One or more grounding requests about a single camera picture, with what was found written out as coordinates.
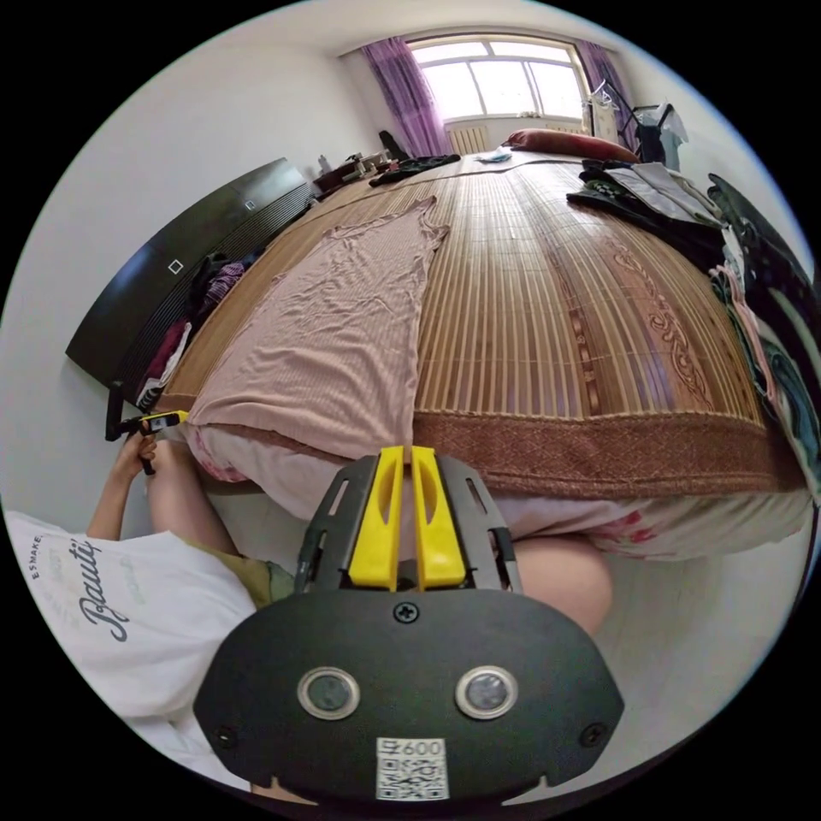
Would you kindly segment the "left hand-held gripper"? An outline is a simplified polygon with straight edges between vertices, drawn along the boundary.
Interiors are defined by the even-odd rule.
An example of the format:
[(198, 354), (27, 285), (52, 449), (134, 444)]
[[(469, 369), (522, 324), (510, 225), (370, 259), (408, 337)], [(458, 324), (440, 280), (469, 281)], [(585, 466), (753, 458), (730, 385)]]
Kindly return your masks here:
[(125, 436), (125, 443), (119, 454), (119, 476), (136, 476), (140, 471), (148, 476), (155, 475), (152, 464), (156, 455), (155, 433), (179, 426), (187, 418), (187, 412), (178, 410), (133, 417), (120, 422), (119, 433)]

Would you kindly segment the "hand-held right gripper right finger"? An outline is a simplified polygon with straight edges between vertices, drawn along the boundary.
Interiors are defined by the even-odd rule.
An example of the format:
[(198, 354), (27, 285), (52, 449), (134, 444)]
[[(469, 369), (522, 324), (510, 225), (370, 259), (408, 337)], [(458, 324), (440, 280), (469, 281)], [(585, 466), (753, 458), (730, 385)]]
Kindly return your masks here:
[(421, 590), (458, 588), (464, 559), (435, 451), (411, 448), (416, 569)]

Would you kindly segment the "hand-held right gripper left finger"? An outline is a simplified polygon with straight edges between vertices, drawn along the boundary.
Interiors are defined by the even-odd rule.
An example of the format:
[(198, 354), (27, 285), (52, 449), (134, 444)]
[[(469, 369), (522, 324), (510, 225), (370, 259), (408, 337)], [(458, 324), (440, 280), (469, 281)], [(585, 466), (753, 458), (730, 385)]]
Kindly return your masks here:
[(402, 446), (381, 450), (348, 565), (356, 588), (397, 589), (404, 466)]

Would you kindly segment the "person's left hand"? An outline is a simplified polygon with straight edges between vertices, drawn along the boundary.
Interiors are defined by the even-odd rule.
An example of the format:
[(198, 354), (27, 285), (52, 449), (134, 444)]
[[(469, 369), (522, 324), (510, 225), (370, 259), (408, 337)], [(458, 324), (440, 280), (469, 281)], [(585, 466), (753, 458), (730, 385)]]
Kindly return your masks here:
[(154, 434), (132, 434), (126, 439), (114, 461), (109, 482), (117, 487), (128, 488), (141, 472), (148, 470), (151, 474), (156, 449)]

